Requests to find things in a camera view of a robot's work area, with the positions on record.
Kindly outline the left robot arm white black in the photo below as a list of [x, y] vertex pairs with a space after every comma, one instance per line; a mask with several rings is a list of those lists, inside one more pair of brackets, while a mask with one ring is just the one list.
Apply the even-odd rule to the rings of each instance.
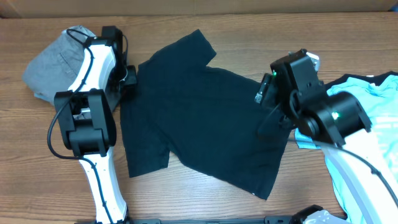
[[136, 68], [128, 65], [127, 38], [115, 26], [104, 26], [101, 36], [79, 44], [83, 63], [68, 90], [55, 94], [52, 123], [60, 126], [63, 143], [73, 153], [69, 158], [85, 171], [95, 203], [94, 223], [130, 223], [114, 166], [113, 111], [136, 86]]

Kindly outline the black t-shirt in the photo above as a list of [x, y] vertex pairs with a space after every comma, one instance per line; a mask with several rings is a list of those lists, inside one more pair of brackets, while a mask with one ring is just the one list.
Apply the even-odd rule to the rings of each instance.
[[138, 67], [137, 85], [121, 101], [121, 131], [131, 177], [169, 164], [169, 155], [198, 172], [267, 199], [290, 124], [275, 106], [254, 100], [260, 84], [222, 68], [196, 30]]

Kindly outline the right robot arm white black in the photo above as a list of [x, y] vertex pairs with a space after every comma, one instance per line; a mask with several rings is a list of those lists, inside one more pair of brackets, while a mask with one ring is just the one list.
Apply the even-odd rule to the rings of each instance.
[[366, 223], [397, 223], [397, 182], [387, 167], [372, 123], [347, 91], [328, 95], [317, 73], [320, 59], [301, 49], [271, 63], [255, 97], [279, 110], [319, 146], [348, 188], [352, 207]]

